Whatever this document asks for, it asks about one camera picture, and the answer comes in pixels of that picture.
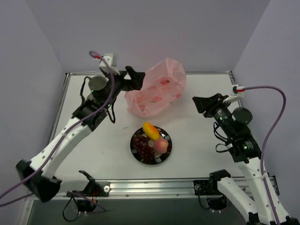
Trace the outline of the pink plastic bag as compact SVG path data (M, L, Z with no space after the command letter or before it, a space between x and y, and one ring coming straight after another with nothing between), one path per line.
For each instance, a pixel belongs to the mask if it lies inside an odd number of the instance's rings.
M129 91L124 98L127 111L136 117L155 116L178 99L186 86L186 72L180 62L166 58L145 72L140 90Z

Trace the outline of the orange fake fruit slice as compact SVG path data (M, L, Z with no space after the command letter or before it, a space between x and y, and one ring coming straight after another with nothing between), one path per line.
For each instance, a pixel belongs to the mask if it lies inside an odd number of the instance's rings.
M143 124L143 130L145 134L153 141L156 141L160 138L160 133L159 131L149 122L145 122Z

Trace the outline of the fake peach pink yellow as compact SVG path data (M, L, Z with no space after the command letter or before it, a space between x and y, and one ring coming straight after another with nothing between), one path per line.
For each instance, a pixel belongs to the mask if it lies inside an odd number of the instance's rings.
M165 154L168 149L168 141L166 139L158 139L153 143L154 150L159 154Z

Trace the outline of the red fake grape bunch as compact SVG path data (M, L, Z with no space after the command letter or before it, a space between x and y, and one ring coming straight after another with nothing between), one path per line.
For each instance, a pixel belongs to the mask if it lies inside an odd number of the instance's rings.
M146 135L137 134L131 139L133 154L137 155L137 159L142 163L150 163L155 159L155 151L150 138Z

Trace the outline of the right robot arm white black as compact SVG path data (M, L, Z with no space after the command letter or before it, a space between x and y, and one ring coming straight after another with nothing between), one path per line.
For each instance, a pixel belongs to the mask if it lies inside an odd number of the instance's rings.
M226 151L241 170L252 196L249 197L226 170L210 173L209 190L227 197L248 225L298 225L298 219L291 217L279 201L265 170L262 151L248 127L252 113L243 107L229 111L226 98L218 93L192 100L199 113L205 118L214 118L216 127L223 130Z

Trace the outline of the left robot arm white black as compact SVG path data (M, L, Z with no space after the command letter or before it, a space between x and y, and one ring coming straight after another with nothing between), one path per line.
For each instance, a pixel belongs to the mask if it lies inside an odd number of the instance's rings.
M21 160L16 169L24 185L41 202L53 199L58 193L91 196L101 186L87 172L80 170L79 179L62 181L55 174L64 159L105 119L121 91L140 90L144 72L127 66L124 71L110 76L107 72L89 79L91 93L72 113L63 130L30 161Z

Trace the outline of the round plate dark rim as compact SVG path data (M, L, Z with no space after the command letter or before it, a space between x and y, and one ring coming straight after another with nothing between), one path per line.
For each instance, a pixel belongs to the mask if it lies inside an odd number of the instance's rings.
M145 165L158 165L164 162L172 152L172 140L169 134L160 127L155 127L161 139L168 142L168 147L165 153L158 153L154 148L154 141L151 140L143 128L134 132L130 140L130 150L134 158Z

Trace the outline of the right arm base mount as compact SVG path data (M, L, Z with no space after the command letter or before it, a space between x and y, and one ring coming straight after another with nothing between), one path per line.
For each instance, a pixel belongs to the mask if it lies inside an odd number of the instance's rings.
M193 181L194 194L199 196L223 195L208 179Z

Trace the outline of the aluminium front rail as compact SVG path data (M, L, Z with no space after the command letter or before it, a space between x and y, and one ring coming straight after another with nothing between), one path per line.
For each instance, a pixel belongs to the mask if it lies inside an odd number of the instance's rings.
M143 179L143 180L96 180L97 182L110 182L108 199L159 199L159 198L192 198L194 194L193 181L209 178L179 178L179 179ZM79 179L67 179L60 183L59 189L46 186L43 192L52 199L67 198L66 194L72 190L83 190L89 181L85 176ZM218 191L230 198L234 193L251 196L250 187L243 177L224 178L221 182L210 181ZM213 198L219 195L200 196ZM88 197L102 199L105 197Z

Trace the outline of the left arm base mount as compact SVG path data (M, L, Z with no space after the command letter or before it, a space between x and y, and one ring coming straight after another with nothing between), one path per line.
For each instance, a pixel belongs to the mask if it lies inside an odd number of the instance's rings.
M88 174L84 170L80 170L79 173L84 175L86 179L89 181L87 185L84 187L83 190L72 190L71 192L68 191L66 196L71 197L78 194L78 196L84 197L108 197L110 188L110 182L108 181L101 181L97 182L90 174Z

